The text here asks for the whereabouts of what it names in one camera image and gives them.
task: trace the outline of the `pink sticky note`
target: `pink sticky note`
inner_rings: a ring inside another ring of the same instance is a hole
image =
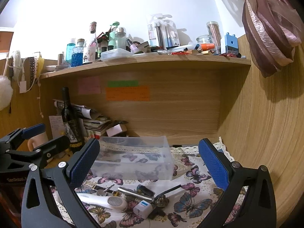
[[[78,79],[78,94],[99,94],[101,93],[99,76]]]

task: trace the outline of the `orange cap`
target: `orange cap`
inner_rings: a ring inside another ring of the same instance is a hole
[[[215,44],[201,44],[202,50],[212,50],[215,48]]]

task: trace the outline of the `pink fabric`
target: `pink fabric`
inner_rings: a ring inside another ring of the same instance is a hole
[[[256,66],[264,77],[293,62],[304,24],[288,0],[246,0],[243,24]]]

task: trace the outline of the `wooden shelf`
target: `wooden shelf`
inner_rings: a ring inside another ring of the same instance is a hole
[[[103,72],[124,72],[140,70],[167,70],[167,69],[206,69],[218,70],[251,65],[250,60],[212,56],[212,55],[157,55],[152,57],[120,58],[104,62],[95,62],[56,72],[41,74],[40,79],[54,77],[92,76]]]

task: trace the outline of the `white plush toy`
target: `white plush toy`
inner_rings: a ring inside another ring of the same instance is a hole
[[[7,107],[13,96],[13,89],[10,80],[6,77],[8,66],[8,58],[6,58],[6,65],[3,75],[0,75],[0,111]]]

